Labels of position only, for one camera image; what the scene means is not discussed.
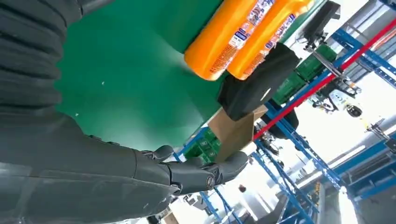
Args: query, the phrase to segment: green surface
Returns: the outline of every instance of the green surface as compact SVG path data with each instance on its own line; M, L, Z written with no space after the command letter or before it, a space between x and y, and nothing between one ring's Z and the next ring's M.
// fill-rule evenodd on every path
M117 0L68 33L58 107L86 134L139 150L181 146L220 107L181 52L221 0Z

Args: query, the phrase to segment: red bar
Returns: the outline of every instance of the red bar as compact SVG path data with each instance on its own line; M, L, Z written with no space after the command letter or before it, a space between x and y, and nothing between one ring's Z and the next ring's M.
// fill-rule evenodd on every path
M364 54L371 46L373 46L378 40L380 40L384 35L386 35L394 26L396 25L396 19L394 19L390 24L388 24L383 30L381 30L374 38L372 38L369 42L367 42L361 49L359 49L350 59L348 59L344 64L341 65L340 69L345 70L348 68L353 62L355 62L360 56ZM259 138L264 132L266 132L269 128L275 125L278 121L280 121L284 116L290 113L295 107L300 106L308 97L314 94L323 86L327 85L331 82L336 76L334 74L329 75L325 79L323 79L318 85L314 86L307 93L305 93L302 97L296 100L293 104L287 107L284 111L282 111L278 116L272 119L265 127L263 127L257 134L254 135L253 140Z

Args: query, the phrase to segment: bottle label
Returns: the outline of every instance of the bottle label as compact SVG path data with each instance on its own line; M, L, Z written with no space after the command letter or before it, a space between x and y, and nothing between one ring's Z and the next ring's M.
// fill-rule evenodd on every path
M219 75L226 70L235 57L236 53L245 45L256 26L260 24L273 4L274 0L257 1L250 14L247 16L246 21L235 32L231 40L228 42L226 48L223 50L221 55L210 69L212 74Z
M256 58L252 61L250 66L243 73L244 77L250 76L253 71L257 68L259 64L264 62L264 58L268 55L269 51L276 46L276 43L282 38L282 36L286 33L287 29L293 24L294 20L296 20L296 16L291 14L285 22L281 25L281 27L275 32L272 36L271 40L268 41L264 45L264 48L260 51L260 53L256 56Z

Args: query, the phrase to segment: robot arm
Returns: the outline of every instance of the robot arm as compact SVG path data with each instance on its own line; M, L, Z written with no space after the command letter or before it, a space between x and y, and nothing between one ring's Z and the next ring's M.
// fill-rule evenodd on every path
M245 166L241 154L204 169L162 163L84 135L72 118L55 110L61 95L53 83L60 78L56 63L67 28L108 2L0 2L0 223L109 223L149 216L165 209L170 195L208 190Z

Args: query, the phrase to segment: orange detergent bottle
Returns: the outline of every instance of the orange detergent bottle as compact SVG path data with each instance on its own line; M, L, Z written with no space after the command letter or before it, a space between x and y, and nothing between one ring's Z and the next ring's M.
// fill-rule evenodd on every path
M224 0L184 54L201 78L216 80L272 7L274 0Z
M313 0L275 0L261 24L227 70L240 80L249 77L286 33L296 17L307 12L312 5Z

